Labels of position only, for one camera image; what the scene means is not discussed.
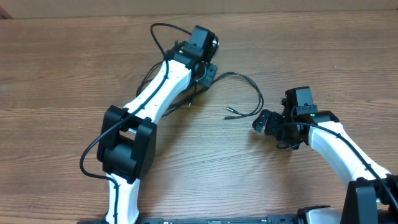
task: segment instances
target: beige wall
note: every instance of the beige wall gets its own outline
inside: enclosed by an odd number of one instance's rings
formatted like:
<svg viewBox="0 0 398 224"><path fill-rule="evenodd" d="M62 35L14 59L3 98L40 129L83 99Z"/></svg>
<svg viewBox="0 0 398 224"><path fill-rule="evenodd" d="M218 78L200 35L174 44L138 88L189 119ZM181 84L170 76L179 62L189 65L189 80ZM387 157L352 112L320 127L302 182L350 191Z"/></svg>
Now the beige wall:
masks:
<svg viewBox="0 0 398 224"><path fill-rule="evenodd" d="M25 19L147 14L391 10L398 8L398 0L0 0L0 6L3 8L3 14L9 14L8 17Z"/></svg>

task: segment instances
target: wall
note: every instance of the wall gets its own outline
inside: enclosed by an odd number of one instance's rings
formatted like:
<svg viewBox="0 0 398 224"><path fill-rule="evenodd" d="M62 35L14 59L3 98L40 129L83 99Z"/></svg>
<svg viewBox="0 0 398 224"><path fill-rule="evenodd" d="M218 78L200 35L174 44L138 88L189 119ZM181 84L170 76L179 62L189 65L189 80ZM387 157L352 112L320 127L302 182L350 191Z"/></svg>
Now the wall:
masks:
<svg viewBox="0 0 398 224"><path fill-rule="evenodd" d="M211 14L233 12L391 10L398 0L0 0L15 19Z"/></svg>

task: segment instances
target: wooden tabletop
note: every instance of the wooden tabletop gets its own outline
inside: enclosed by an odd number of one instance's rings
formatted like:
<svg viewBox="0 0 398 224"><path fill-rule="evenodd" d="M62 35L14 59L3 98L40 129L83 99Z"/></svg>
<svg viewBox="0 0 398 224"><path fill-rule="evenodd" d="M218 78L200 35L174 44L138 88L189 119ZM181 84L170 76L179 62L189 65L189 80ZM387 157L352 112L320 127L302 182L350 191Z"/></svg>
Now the wooden tabletop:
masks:
<svg viewBox="0 0 398 224"><path fill-rule="evenodd" d="M139 16L0 21L0 222L76 223L108 210L108 183L79 159L105 110L131 101L161 60L149 26L204 26L220 38L218 74L252 78L264 108L310 86L372 159L398 173L398 11ZM187 36L155 30L165 48ZM228 77L161 120L157 157L141 184L147 217L263 217L342 208L345 188L314 150L280 151L252 130L257 95ZM85 166L103 174L96 148Z"/></svg>

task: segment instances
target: wooden table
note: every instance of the wooden table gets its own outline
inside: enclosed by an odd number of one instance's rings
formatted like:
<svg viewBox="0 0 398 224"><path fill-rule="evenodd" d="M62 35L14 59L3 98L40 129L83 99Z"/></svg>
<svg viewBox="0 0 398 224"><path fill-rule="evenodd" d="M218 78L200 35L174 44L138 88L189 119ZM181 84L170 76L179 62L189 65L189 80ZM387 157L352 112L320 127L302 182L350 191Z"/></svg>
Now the wooden table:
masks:
<svg viewBox="0 0 398 224"><path fill-rule="evenodd" d="M398 12L301 12L0 21L0 222L76 223L108 210L108 183L84 176L84 148L109 105L123 106L161 54L154 22L220 38L218 74L241 72L281 112L290 88L309 85L320 110L339 117L377 163L398 173ZM156 28L165 48L187 36ZM162 218L263 217L300 207L342 208L345 189L309 147L279 151L225 121L225 106L251 111L256 92L225 78L159 124L139 209ZM85 165L102 174L95 151Z"/></svg>

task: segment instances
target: table surface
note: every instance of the table surface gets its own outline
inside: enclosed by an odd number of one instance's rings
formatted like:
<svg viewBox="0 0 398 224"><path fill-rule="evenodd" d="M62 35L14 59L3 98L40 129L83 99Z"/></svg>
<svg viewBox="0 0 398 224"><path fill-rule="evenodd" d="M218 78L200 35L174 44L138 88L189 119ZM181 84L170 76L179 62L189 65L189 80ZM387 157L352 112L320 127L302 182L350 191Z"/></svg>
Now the table surface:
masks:
<svg viewBox="0 0 398 224"><path fill-rule="evenodd" d="M109 105L134 98L162 57L149 26L195 24L215 32L218 74L252 78L264 108L310 86L320 110L378 164L398 173L398 11L139 16L0 21L0 221L76 223L108 210L108 183L84 176L84 148ZM187 36L156 28L169 48ZM263 217L298 208L342 208L345 188L302 146L279 151L252 130L255 117L222 120L225 106L251 111L256 92L225 78L159 123L157 157L141 184L146 217ZM85 165L102 174L95 151Z"/></svg>

